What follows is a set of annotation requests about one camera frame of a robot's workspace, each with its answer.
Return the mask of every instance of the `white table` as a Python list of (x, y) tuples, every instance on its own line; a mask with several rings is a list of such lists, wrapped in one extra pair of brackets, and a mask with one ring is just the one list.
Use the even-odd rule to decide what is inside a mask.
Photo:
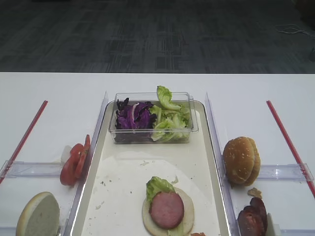
[(271, 100), (315, 175), (315, 75), (0, 73), (0, 165), (11, 157), (43, 100), (48, 105), (16, 160), (59, 160), (65, 145), (93, 134), (105, 91), (111, 101), (118, 92), (154, 92), (157, 85), (187, 91), (203, 103), (208, 93), (221, 147), (250, 136), (262, 164), (296, 163), (266, 104)]

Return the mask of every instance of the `clear plastic container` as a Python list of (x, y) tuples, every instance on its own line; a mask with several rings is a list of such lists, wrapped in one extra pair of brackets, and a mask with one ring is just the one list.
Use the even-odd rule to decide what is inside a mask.
[[(109, 132), (117, 144), (135, 144), (135, 143), (188, 143), (191, 132), (198, 131), (198, 124), (196, 118), (193, 97), (187, 92), (173, 92), (172, 102), (180, 104), (187, 108), (190, 113), (188, 114), (188, 125), (185, 128), (178, 129), (117, 129), (117, 102), (124, 101), (129, 98), (128, 105), (135, 105), (138, 102), (151, 102), (153, 105), (162, 107), (158, 101), (157, 93), (117, 93), (115, 96), (115, 104), (112, 111), (112, 116), (109, 124)], [(163, 138), (154, 140), (152, 137), (157, 135)]]

